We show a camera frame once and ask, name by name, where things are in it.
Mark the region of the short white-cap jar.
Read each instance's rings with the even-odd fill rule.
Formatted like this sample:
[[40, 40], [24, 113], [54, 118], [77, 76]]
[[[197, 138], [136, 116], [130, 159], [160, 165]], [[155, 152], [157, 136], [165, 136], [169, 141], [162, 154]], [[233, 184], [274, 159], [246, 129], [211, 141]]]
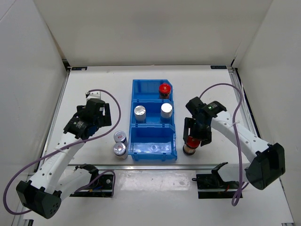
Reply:
[[115, 132], [113, 139], [116, 143], [123, 143], [126, 147], [128, 146], [128, 140], [126, 134], [121, 130]]
[[117, 142], [113, 146], [113, 152], [116, 157], [125, 160], [128, 157], [127, 147], [124, 143]]

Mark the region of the red-lid sauce jar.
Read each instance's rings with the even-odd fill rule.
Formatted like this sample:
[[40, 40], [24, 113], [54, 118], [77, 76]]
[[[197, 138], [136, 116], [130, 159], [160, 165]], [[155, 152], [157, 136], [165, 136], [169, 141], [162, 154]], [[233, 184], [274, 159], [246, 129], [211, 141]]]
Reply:
[[201, 141], [199, 139], [193, 138], [191, 136], [187, 137], [187, 140], [185, 141], [183, 145], [183, 152], [186, 155], [193, 155], [196, 151], [196, 149], [199, 147]]
[[160, 99], [169, 99], [171, 93], [171, 86], [167, 83], [162, 83], [158, 88], [158, 92]]

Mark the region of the tall silver-cap bottle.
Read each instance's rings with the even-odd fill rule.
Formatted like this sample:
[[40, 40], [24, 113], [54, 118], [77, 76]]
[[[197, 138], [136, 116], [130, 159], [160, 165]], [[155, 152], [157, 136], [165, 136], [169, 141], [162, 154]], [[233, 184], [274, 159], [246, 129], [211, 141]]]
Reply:
[[142, 105], [138, 105], [134, 108], [134, 116], [136, 123], [146, 122], [146, 108]]
[[163, 103], [161, 106], [160, 116], [163, 119], [169, 119], [171, 118], [172, 113], [173, 113], [173, 106], [170, 103]]

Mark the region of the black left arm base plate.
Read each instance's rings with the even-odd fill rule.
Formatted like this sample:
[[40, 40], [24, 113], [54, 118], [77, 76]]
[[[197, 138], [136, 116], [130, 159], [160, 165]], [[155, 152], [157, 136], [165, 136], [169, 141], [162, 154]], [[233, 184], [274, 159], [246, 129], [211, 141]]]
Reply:
[[70, 197], [111, 198], [115, 188], [115, 174], [106, 172], [89, 188], [75, 192]]

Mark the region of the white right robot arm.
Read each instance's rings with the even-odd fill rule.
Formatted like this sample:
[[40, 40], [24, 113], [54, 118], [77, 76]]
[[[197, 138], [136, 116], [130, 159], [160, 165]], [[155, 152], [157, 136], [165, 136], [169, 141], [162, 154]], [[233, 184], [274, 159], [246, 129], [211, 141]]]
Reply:
[[224, 162], [212, 170], [211, 182], [216, 188], [230, 181], [250, 183], [263, 190], [285, 173], [285, 151], [279, 144], [269, 144], [244, 126], [233, 121], [226, 107], [217, 101], [203, 103], [199, 97], [191, 99], [185, 106], [192, 117], [184, 119], [183, 151], [193, 155], [199, 146], [212, 141], [211, 130], [222, 133], [248, 159], [239, 169], [238, 164]]

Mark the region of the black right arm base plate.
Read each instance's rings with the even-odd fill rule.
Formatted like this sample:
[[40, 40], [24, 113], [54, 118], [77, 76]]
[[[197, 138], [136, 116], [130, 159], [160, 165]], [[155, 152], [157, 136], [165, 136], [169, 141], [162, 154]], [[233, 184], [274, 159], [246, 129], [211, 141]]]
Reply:
[[197, 184], [199, 199], [231, 199], [238, 189], [238, 181], [224, 182], [218, 170], [228, 164], [223, 162], [214, 167], [209, 174], [197, 174], [191, 180]]

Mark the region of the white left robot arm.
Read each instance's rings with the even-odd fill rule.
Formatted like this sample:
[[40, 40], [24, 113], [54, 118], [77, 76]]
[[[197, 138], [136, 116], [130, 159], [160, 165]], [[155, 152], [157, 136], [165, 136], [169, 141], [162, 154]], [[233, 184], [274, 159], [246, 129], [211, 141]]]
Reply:
[[100, 99], [87, 100], [86, 105], [77, 106], [77, 111], [63, 129], [61, 140], [52, 156], [29, 179], [16, 187], [22, 205], [40, 216], [53, 217], [61, 202], [80, 189], [98, 186], [99, 170], [82, 164], [70, 176], [62, 179], [66, 167], [74, 155], [99, 128], [111, 126], [110, 105]]

